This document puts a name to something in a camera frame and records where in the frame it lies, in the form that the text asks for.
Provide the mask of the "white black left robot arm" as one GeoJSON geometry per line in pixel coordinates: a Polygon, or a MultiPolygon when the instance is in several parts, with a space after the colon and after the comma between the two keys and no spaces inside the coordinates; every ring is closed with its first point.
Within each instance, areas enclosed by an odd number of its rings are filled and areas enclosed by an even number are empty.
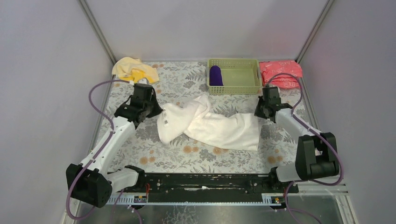
{"type": "Polygon", "coordinates": [[[162,111],[153,86],[135,84],[133,94],[117,108],[110,120],[110,128],[97,146],[78,165],[70,164],[66,169],[67,201],[74,198],[101,208],[113,193],[129,187],[143,188],[143,169],[127,165],[109,172],[109,168],[121,146],[135,134],[139,124],[162,111]]]}

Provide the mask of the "purple microfibre towel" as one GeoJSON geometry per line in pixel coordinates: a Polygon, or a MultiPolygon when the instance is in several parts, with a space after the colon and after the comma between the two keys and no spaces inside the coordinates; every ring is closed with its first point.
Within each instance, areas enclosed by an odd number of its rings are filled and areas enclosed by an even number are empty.
{"type": "Polygon", "coordinates": [[[209,85],[210,86],[223,86],[221,68],[214,65],[209,70],[209,85]]]}

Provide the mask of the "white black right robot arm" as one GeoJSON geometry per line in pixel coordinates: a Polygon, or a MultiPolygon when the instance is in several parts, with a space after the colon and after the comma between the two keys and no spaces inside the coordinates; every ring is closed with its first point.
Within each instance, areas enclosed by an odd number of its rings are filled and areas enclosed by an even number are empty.
{"type": "Polygon", "coordinates": [[[295,162],[271,169],[273,182],[308,181],[340,173],[335,136],[320,132],[294,114],[290,104],[281,102],[276,86],[263,88],[255,116],[282,127],[297,143],[295,162]]]}

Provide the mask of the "white towel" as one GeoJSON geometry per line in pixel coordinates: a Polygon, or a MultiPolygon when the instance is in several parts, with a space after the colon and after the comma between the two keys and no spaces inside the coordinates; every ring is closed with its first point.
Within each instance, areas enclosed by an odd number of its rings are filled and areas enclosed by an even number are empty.
{"type": "Polygon", "coordinates": [[[183,107],[166,103],[157,119],[159,139],[170,144],[181,134],[193,140],[222,149],[257,151],[258,118],[251,113],[230,117],[212,112],[207,95],[188,101],[183,107]]]}

